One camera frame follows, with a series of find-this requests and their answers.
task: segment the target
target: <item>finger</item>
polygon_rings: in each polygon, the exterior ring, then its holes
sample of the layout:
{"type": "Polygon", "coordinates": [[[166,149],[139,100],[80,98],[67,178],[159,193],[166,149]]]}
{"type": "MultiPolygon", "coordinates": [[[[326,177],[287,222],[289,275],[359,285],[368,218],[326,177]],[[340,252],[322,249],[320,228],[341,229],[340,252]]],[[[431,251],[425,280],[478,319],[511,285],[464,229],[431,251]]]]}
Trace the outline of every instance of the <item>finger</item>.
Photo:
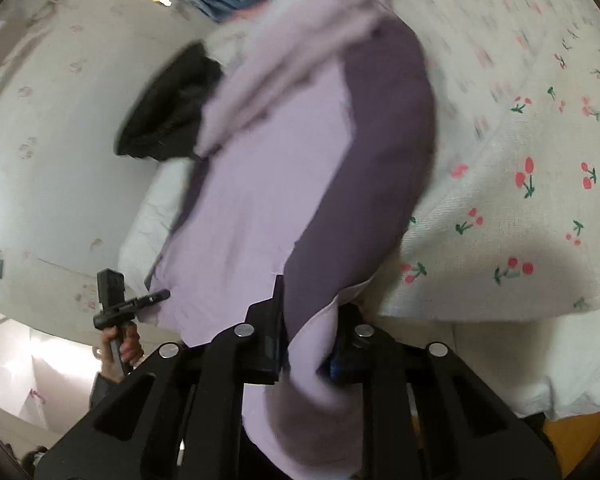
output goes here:
{"type": "Polygon", "coordinates": [[[110,326],[102,331],[102,334],[100,335],[100,340],[102,342],[105,342],[105,341],[109,342],[112,339],[115,339],[117,335],[118,335],[118,327],[110,326]]]}
{"type": "Polygon", "coordinates": [[[140,344],[139,339],[135,339],[135,338],[125,339],[122,342],[122,344],[120,345],[121,352],[126,352],[128,350],[137,349],[137,348],[142,348],[142,345],[140,344]]]}
{"type": "Polygon", "coordinates": [[[136,364],[140,359],[142,359],[142,356],[144,355],[144,350],[139,349],[138,352],[136,352],[136,354],[129,360],[129,362],[131,364],[136,364]]]}
{"type": "Polygon", "coordinates": [[[141,348],[135,348],[121,354],[121,358],[125,363],[135,363],[144,355],[141,348]]]}
{"type": "Polygon", "coordinates": [[[133,345],[139,345],[140,344],[140,336],[138,334],[136,334],[131,337],[125,337],[125,342],[128,342],[133,345]]]}
{"type": "Polygon", "coordinates": [[[106,328],[102,331],[102,335],[100,336],[100,354],[104,363],[113,362],[113,354],[111,353],[110,342],[116,338],[117,334],[118,329],[114,326],[106,328]]]}
{"type": "Polygon", "coordinates": [[[130,321],[125,328],[125,339],[140,339],[138,327],[133,321],[130,321]]]}
{"type": "Polygon", "coordinates": [[[141,351],[142,351],[142,347],[139,344],[135,344],[135,345],[125,344],[125,345],[120,346],[120,357],[133,356],[141,351]]]}

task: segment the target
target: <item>metal screw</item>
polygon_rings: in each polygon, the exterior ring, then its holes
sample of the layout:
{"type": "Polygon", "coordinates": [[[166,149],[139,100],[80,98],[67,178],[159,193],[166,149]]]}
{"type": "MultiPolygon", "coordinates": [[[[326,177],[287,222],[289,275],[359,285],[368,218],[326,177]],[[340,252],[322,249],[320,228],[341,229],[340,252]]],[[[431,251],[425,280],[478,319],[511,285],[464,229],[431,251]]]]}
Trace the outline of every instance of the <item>metal screw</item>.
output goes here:
{"type": "Polygon", "coordinates": [[[371,337],[375,332],[371,325],[358,325],[355,330],[360,337],[371,337]]]}
{"type": "Polygon", "coordinates": [[[234,332],[238,337],[248,337],[255,332],[255,329],[249,323],[240,323],[234,328],[234,332]]]}
{"type": "Polygon", "coordinates": [[[449,352],[449,348],[444,343],[431,343],[429,353],[435,357],[444,357],[449,352]]]}
{"type": "Polygon", "coordinates": [[[160,357],[164,359],[170,359],[178,355],[179,351],[180,348],[178,347],[178,345],[176,345],[176,343],[166,343],[160,347],[160,349],[158,350],[158,354],[160,354],[160,357]]]}

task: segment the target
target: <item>black handle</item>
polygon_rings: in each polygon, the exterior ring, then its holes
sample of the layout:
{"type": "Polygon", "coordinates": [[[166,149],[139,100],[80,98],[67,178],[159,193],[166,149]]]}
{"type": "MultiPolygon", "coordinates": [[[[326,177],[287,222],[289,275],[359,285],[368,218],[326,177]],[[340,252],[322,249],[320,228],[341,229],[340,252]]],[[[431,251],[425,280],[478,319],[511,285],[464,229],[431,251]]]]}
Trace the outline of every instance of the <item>black handle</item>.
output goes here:
{"type": "MultiPolygon", "coordinates": [[[[98,282],[98,299],[102,304],[103,311],[110,310],[115,305],[124,303],[125,277],[122,273],[105,269],[98,273],[96,279],[98,282]]],[[[117,325],[118,336],[109,343],[116,374],[120,377],[125,377],[133,371],[133,367],[129,363],[123,363],[120,357],[120,345],[122,345],[125,339],[127,326],[128,322],[117,325]]]]}
{"type": "Polygon", "coordinates": [[[123,377],[129,375],[134,370],[132,365],[130,363],[125,363],[122,360],[122,356],[120,355],[120,346],[125,340],[126,327],[128,327],[129,325],[130,323],[123,323],[122,325],[119,325],[118,335],[115,339],[109,341],[111,355],[113,355],[113,363],[115,364],[116,372],[118,375],[122,374],[123,377]]]}

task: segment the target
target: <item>purple cloth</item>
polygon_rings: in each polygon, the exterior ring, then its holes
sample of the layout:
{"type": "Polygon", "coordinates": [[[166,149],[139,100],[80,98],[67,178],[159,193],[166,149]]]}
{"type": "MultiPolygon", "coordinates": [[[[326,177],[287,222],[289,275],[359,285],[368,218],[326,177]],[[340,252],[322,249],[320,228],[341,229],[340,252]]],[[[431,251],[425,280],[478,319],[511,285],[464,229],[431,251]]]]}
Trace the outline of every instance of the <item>purple cloth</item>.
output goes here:
{"type": "MultiPolygon", "coordinates": [[[[152,281],[152,290],[171,291],[154,308],[158,322],[193,346],[270,298],[284,270],[288,366],[274,386],[247,386],[242,412],[250,439],[297,479],[342,478],[360,467],[360,389],[336,388],[318,370],[333,346],[338,305],[356,297],[399,243],[433,153],[434,102],[411,29],[384,18],[347,45],[318,70],[307,67],[301,85],[283,76],[284,98],[265,104],[265,117],[222,134],[152,281]]],[[[245,61],[245,73],[257,72],[254,63],[245,61]]],[[[266,66],[280,75],[279,64],[266,66]]],[[[260,76],[277,88],[277,76],[260,76]]],[[[237,81],[229,103],[219,92],[212,106],[228,114],[230,102],[241,102],[252,116],[262,102],[243,100],[249,92],[237,81]]]]}
{"type": "Polygon", "coordinates": [[[248,126],[312,70],[366,38],[387,0],[301,0],[245,48],[240,66],[205,107],[195,152],[205,156],[248,126]]]}

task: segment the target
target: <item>white wall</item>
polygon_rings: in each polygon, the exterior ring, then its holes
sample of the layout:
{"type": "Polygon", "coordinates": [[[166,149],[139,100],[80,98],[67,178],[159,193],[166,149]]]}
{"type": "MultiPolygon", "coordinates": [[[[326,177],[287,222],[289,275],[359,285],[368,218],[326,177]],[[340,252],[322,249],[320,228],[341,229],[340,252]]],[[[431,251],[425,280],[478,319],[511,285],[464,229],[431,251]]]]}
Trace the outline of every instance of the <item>white wall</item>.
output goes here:
{"type": "Polygon", "coordinates": [[[156,167],[115,156],[117,130],[150,77],[214,24],[151,0],[7,3],[29,28],[0,67],[0,313],[91,345],[95,275],[115,267],[156,167]]]}
{"type": "Polygon", "coordinates": [[[0,409],[0,440],[9,443],[18,459],[37,446],[51,448],[60,435],[29,424],[0,409]]]}
{"type": "Polygon", "coordinates": [[[40,428],[45,428],[49,430],[49,424],[46,420],[45,410],[43,407],[42,401],[35,396],[28,396],[24,404],[22,405],[20,412],[18,413],[18,418],[33,424],[34,426],[38,426],[40,428]]]}
{"type": "Polygon", "coordinates": [[[35,387],[29,328],[7,320],[0,324],[0,408],[18,416],[35,387]]]}
{"type": "Polygon", "coordinates": [[[100,361],[90,346],[31,331],[33,369],[48,428],[65,434],[89,409],[100,361]]]}

